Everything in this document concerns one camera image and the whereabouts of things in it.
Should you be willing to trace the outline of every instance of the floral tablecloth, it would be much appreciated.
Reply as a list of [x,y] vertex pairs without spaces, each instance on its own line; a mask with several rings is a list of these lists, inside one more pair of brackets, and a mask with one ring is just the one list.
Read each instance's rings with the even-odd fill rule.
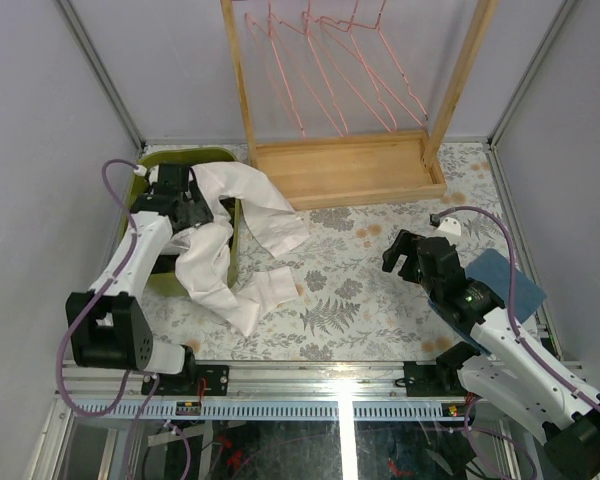
[[[147,153],[183,146],[150,147]],[[241,146],[226,147],[244,160]],[[429,213],[474,205],[502,214],[483,147],[444,144],[440,163],[448,183],[439,200],[301,212],[311,238],[274,260],[240,225],[239,283],[252,273],[291,267],[299,298],[278,306],[244,338],[187,297],[166,298],[149,287],[141,301],[156,337],[191,345],[207,360],[428,360],[458,337],[431,310],[422,288],[381,270],[381,255],[402,228],[429,235]],[[506,255],[504,238],[487,218],[455,215],[463,265],[486,248]]]

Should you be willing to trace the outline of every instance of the white garment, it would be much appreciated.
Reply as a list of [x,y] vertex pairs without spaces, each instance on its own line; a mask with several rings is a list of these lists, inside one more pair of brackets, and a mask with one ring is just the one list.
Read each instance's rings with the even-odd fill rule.
[[276,305],[297,298],[289,267],[255,273],[235,294],[227,286],[231,217],[223,198],[242,200],[244,219],[254,238],[278,258],[309,238],[309,231],[289,202],[267,176],[237,162],[214,162],[193,167],[198,187],[213,212],[213,223],[174,235],[180,252],[176,277],[191,300],[217,313],[245,336]]

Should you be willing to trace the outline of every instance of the white wall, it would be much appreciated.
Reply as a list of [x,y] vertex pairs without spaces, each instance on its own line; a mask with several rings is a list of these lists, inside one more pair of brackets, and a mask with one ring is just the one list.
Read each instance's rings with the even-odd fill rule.
[[[487,136],[492,132],[562,1],[500,2],[448,136]],[[145,137],[202,142],[244,138],[219,0],[74,0],[74,3]],[[315,0],[314,6],[318,12],[343,11],[341,5],[351,8],[353,3],[353,0]],[[378,0],[362,5],[370,11],[380,3]],[[265,0],[234,3],[240,29],[244,28],[240,14],[246,10],[262,12],[263,4]],[[387,38],[404,62],[414,91],[425,101],[433,117],[475,1],[391,0],[387,5],[384,20]],[[274,6],[285,18],[299,15],[298,1],[276,0]],[[371,17],[363,12],[361,18]],[[372,66],[393,72],[387,63],[388,56],[381,59],[374,55],[379,51],[377,41],[375,45],[373,41],[367,42],[364,33],[359,38]],[[272,93],[253,50],[253,41],[250,37],[243,40],[257,136],[297,138]],[[306,55],[307,51],[299,51],[298,58],[308,60]],[[338,58],[346,63],[347,55],[343,53]],[[357,73],[363,77],[364,85],[364,70],[358,68]],[[389,77],[393,78],[389,83],[400,88],[399,78]],[[346,86],[340,91],[344,99],[341,104],[346,105],[353,118],[353,131],[382,128]],[[300,92],[298,104],[319,112],[306,91]],[[399,120],[403,128],[413,125],[406,114]],[[313,115],[307,123],[313,129],[310,132],[313,136],[335,133],[321,113]]]
[[[109,247],[99,166],[133,154],[53,2],[0,1],[0,479],[24,472],[54,392],[64,301]],[[126,172],[112,176],[122,190]]]
[[600,0],[583,0],[498,151],[558,338],[600,388]]

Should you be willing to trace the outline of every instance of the green basket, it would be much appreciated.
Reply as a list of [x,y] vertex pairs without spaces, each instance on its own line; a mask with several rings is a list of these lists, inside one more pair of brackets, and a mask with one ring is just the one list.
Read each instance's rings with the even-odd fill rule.
[[[194,148],[189,150],[165,150],[163,152],[152,153],[142,158],[139,162],[147,168],[155,167],[161,163],[183,163],[185,165],[199,165],[201,163],[211,162],[235,162],[236,157],[229,150],[218,147]],[[147,188],[146,181],[136,175],[133,176],[131,191],[127,200],[128,205],[132,205],[138,195]],[[229,287],[233,286],[238,279],[238,226],[240,225],[240,200],[235,199],[233,216],[233,237],[229,240],[231,248],[231,263],[227,281]],[[147,282],[154,290],[166,297],[187,296],[188,293],[176,278],[175,273],[156,273],[149,276]]]

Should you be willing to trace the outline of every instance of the wooden rack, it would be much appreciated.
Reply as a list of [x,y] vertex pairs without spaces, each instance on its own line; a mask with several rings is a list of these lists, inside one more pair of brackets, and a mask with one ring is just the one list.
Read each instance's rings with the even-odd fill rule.
[[404,202],[444,195],[438,149],[498,0],[478,0],[431,135],[425,129],[256,143],[233,0],[221,0],[251,165],[266,173],[298,210]]

